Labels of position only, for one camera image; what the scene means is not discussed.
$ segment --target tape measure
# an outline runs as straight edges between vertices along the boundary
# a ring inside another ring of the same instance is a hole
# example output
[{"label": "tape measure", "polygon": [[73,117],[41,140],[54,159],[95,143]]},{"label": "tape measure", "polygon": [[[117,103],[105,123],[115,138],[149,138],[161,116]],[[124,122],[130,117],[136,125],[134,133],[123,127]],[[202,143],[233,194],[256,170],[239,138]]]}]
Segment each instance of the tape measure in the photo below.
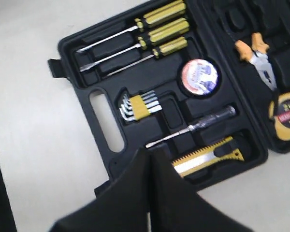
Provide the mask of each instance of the tape measure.
[{"label": "tape measure", "polygon": [[275,121],[275,129],[279,139],[290,140],[290,93],[281,94],[278,102],[272,101],[269,107],[269,117]]}]

